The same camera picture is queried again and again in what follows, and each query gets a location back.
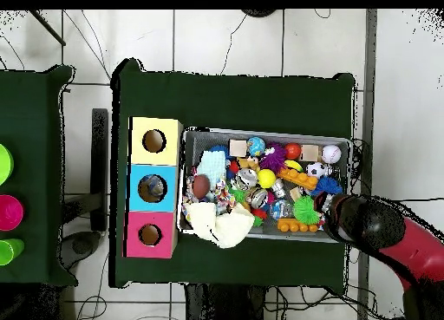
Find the round hole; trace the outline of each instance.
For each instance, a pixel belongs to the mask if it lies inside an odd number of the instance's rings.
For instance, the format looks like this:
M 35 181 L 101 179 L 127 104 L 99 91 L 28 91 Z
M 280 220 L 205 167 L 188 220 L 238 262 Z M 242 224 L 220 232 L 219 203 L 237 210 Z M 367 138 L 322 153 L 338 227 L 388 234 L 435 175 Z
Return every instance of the round hole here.
M 149 130 L 143 135 L 143 147 L 149 153 L 160 153 L 167 145 L 167 138 L 160 130 Z
M 158 174 L 149 174 L 139 181 L 138 193 L 147 203 L 159 203 L 167 195 L 167 182 Z
M 162 238 L 162 233 L 157 225 L 144 225 L 139 230 L 139 240 L 148 246 L 155 246 Z

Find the yellow box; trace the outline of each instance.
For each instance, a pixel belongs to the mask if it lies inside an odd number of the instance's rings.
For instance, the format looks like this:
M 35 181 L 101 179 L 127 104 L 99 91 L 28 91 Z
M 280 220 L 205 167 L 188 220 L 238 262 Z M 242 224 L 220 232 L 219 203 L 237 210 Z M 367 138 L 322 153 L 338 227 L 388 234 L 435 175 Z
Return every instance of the yellow box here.
M 131 131 L 131 163 L 155 166 L 178 166 L 180 155 L 180 136 L 182 124 L 173 119 L 156 119 L 149 117 L 132 117 Z M 163 139 L 163 148 L 157 152 L 149 152 L 144 145 L 146 134 L 157 130 Z

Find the wooden block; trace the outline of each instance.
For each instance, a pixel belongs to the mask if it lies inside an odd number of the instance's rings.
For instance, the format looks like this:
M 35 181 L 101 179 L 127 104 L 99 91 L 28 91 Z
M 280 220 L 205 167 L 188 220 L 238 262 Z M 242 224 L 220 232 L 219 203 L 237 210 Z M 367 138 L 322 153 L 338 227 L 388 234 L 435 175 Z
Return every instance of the wooden block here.
M 173 119 L 131 117 L 131 163 L 178 166 L 182 125 Z
M 305 162 L 317 162 L 319 155 L 319 146 L 311 146 L 303 144 L 301 146 L 301 154 L 299 155 L 298 160 L 302 160 Z
M 176 212 L 129 212 L 126 258 L 171 258 L 177 245 Z
M 246 140 L 230 140 L 230 155 L 232 157 L 246 157 Z
M 299 187 L 295 187 L 294 189 L 290 190 L 290 196 L 293 199 L 293 201 L 298 200 L 302 195 L 299 192 Z
M 131 212 L 173 212 L 177 205 L 178 167 L 131 165 L 129 174 L 129 210 Z M 161 201 L 146 201 L 146 185 L 140 181 L 148 175 L 157 175 L 166 184 L 166 193 Z

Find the gray plastic bin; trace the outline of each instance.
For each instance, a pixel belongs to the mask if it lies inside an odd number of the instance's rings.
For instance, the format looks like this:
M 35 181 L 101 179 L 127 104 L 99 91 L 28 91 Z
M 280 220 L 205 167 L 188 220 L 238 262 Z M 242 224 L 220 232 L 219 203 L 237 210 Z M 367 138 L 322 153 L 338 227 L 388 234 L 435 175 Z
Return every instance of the gray plastic bin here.
M 351 142 L 344 138 L 326 138 L 322 136 L 309 135 L 292 135 L 292 134 L 276 134 L 261 133 L 252 131 L 238 131 L 225 129 L 197 129 L 189 127 L 183 133 L 182 146 L 182 168 L 180 172 L 180 189 L 177 225 L 183 233 L 193 233 L 181 212 L 182 195 L 184 187 L 186 187 L 185 178 L 191 174 L 191 166 L 198 165 L 200 157 L 205 150 L 217 145 L 229 146 L 229 140 L 248 140 L 252 136 L 258 136 L 268 144 L 272 141 L 285 145 L 287 143 L 312 144 L 318 146 L 336 145 L 341 149 L 341 159 L 335 164 L 339 167 L 341 174 L 341 185 L 344 191 L 349 193 L 350 190 L 350 166 L 352 160 Z M 308 162 L 299 162 L 302 167 L 306 167 Z M 284 180 L 284 189 L 286 191 L 286 199 L 292 202 L 289 191 L 295 187 L 295 184 Z M 324 231 L 318 232 L 280 232 L 277 227 L 278 223 L 272 217 L 268 217 L 260 227 L 253 227 L 247 238 L 271 238 L 271 239 L 290 239 L 301 241 L 313 241 L 324 243 L 335 243 Z

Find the pink box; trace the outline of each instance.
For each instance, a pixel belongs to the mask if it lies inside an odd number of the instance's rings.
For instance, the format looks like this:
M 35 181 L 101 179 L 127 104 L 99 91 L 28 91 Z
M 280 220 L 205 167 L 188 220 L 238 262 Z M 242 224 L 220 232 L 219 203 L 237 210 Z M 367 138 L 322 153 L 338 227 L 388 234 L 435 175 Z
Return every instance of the pink box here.
M 175 215 L 176 212 L 129 212 L 127 257 L 171 258 L 177 243 Z M 140 241 L 139 231 L 144 225 L 155 225 L 160 229 L 161 238 L 156 245 L 145 245 Z

